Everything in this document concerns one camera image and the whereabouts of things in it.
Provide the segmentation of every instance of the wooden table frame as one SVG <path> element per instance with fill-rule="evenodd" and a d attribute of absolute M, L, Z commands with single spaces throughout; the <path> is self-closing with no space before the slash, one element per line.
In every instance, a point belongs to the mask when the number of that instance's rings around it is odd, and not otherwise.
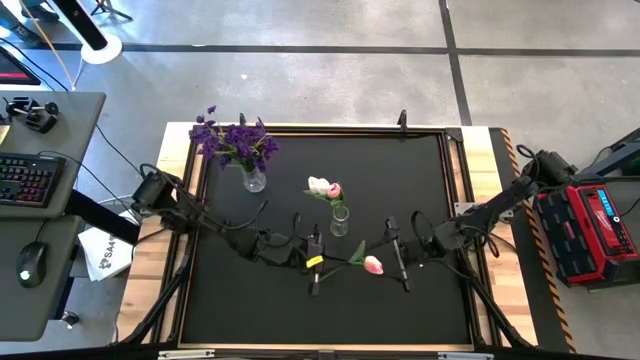
<path fill-rule="evenodd" d="M 168 123 L 165 136 L 160 149 L 157 166 L 164 171 L 179 177 L 189 179 L 189 191 L 196 192 L 199 180 L 202 177 L 202 159 L 196 156 L 191 168 L 186 166 L 190 157 L 190 140 L 187 136 L 193 123 Z M 336 125 L 317 124 L 270 124 L 271 133 L 277 133 L 279 127 L 300 127 L 301 129 L 318 129 L 333 127 Z M 381 125 L 349 125 L 349 128 L 394 128 L 396 126 Z M 486 202 L 502 190 L 498 175 L 498 167 L 493 155 L 489 129 L 486 127 L 442 127 L 442 126 L 411 126 L 411 129 L 450 129 L 448 136 L 448 151 L 451 156 L 450 168 L 455 175 L 456 198 L 459 201 Z M 461 137 L 462 143 L 455 140 Z M 150 218 L 142 226 L 140 237 L 150 234 L 160 228 L 157 217 Z M 513 235 L 508 224 L 499 223 L 494 232 L 514 244 Z M 170 247 L 176 247 L 178 252 L 174 262 L 174 271 L 181 262 L 186 244 L 187 235 L 180 238 L 173 237 L 169 231 L 162 232 L 139 244 L 134 261 L 131 266 L 129 280 L 120 308 L 117 325 L 121 339 L 130 334 L 142 318 L 147 314 L 156 301 L 163 284 L 163 277 L 168 273 L 167 254 Z M 488 249 L 482 256 L 486 259 L 491 291 L 498 306 L 504 311 L 509 321 L 518 329 L 520 334 L 530 343 L 536 344 L 536 335 L 529 310 L 527 295 L 525 292 L 522 274 L 517 254 L 513 253 L 505 244 L 497 242 L 501 256 L 494 258 Z M 476 266 L 475 256 L 471 256 L 472 264 Z M 153 334 L 160 341 L 167 341 L 171 328 L 175 327 L 175 321 L 181 323 L 184 309 L 180 309 L 176 315 L 176 299 L 180 292 L 187 291 L 186 287 L 176 291 L 165 310 L 164 319 L 158 334 Z M 480 334 L 488 344 L 492 343 L 491 326 L 486 309 L 475 296 L 475 310 L 478 319 Z M 149 334 L 145 342 L 151 339 Z M 502 344 L 508 346 L 503 338 Z M 443 345 L 274 345 L 274 344 L 179 344 L 179 348 L 215 348 L 215 349 L 247 349 L 247 350 L 350 350 L 350 351 L 470 351 L 472 344 L 443 344 Z"/>

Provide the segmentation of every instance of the pink tulip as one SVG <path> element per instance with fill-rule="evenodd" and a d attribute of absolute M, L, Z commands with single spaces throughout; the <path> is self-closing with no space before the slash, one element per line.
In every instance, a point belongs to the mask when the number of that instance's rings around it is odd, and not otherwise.
<path fill-rule="evenodd" d="M 340 184 L 331 184 L 329 190 L 327 190 L 327 196 L 331 199 L 335 199 L 340 196 Z"/>
<path fill-rule="evenodd" d="M 374 275 L 382 275 L 382 263 L 375 256 L 364 258 L 364 269 Z"/>

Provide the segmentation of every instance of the keyboard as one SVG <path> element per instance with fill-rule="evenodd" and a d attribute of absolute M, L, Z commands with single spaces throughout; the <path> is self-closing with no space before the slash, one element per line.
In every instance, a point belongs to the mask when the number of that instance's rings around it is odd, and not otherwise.
<path fill-rule="evenodd" d="M 0 206 L 46 208 L 65 159 L 0 153 Z"/>

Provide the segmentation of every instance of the glass vase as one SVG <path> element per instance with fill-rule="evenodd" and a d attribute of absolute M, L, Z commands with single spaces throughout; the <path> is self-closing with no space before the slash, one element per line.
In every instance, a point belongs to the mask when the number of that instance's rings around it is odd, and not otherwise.
<path fill-rule="evenodd" d="M 259 193 L 267 186 L 267 177 L 258 168 L 253 171 L 242 169 L 242 184 L 247 191 Z"/>
<path fill-rule="evenodd" d="M 349 209 L 346 206 L 333 208 L 333 219 L 331 219 L 329 231 L 336 237 L 347 235 L 347 231 L 349 231 Z"/>

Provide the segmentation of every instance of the computer mouse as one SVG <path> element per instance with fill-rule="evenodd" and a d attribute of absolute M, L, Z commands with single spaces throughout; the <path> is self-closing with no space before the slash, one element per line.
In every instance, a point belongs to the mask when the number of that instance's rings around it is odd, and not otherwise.
<path fill-rule="evenodd" d="M 18 282 L 26 288 L 34 288 L 44 280 L 47 274 L 46 243 L 34 241 L 22 248 L 18 256 L 16 272 Z"/>

